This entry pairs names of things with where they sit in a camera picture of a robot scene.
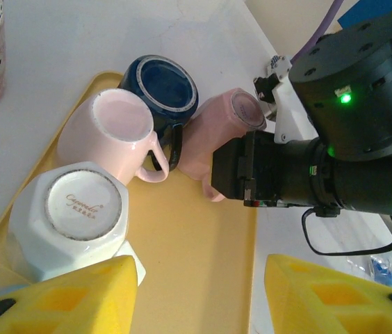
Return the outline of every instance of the yellow tray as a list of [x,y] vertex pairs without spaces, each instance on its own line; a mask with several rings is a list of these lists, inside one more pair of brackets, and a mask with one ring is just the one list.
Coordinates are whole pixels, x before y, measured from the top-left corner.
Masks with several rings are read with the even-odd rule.
[[[117,87],[122,74],[94,77],[70,111],[91,94]],[[19,193],[55,168],[56,132]],[[209,202],[200,182],[178,170],[160,184],[135,178],[129,186],[127,239],[147,270],[139,287],[131,333],[246,333],[250,313],[256,210],[240,201]],[[6,259],[12,203],[0,218],[0,287],[27,283]]]

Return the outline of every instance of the pink mug handle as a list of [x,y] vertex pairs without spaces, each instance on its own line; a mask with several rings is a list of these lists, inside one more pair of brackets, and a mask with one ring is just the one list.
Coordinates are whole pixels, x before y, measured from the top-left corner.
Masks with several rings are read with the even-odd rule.
[[152,145],[150,148],[153,151],[154,156],[156,157],[157,162],[159,162],[159,165],[161,166],[162,170],[146,170],[141,166],[136,172],[136,176],[139,177],[142,181],[146,182],[162,182],[168,177],[168,173],[170,172],[170,165],[168,163],[167,157],[162,151],[161,145],[159,144],[156,132],[152,132],[150,134],[149,141]]
[[210,174],[205,175],[202,179],[202,193],[211,202],[220,202],[225,198],[224,195],[210,185]]

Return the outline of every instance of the white wall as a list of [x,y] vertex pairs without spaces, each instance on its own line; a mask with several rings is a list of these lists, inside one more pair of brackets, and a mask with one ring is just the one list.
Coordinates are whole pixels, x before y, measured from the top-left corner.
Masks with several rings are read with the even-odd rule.
[[[278,54],[296,54],[318,28],[332,0],[247,0],[245,3]],[[336,18],[357,0],[345,0]],[[337,22],[330,32],[339,29]]]

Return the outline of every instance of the dark blue mug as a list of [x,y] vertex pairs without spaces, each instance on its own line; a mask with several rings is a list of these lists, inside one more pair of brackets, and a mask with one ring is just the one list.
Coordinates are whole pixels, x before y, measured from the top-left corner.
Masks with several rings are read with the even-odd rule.
[[[182,129],[199,102],[195,82],[174,61],[148,55],[132,62],[118,88],[129,90],[147,104],[161,146],[171,146],[170,171],[175,169],[181,157]],[[155,169],[161,170],[154,155],[152,160]]]

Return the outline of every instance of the white countertop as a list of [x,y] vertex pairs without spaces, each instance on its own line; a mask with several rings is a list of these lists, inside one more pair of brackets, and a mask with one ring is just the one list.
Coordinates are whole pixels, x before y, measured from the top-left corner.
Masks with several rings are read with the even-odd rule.
[[[160,54],[187,69],[203,102],[235,87],[253,93],[253,78],[265,74],[275,55],[243,0],[12,0],[5,3],[5,20],[0,215],[96,73],[123,72],[143,54]],[[330,265],[307,248],[301,213],[259,211],[251,333],[272,330],[263,290],[267,254]]]

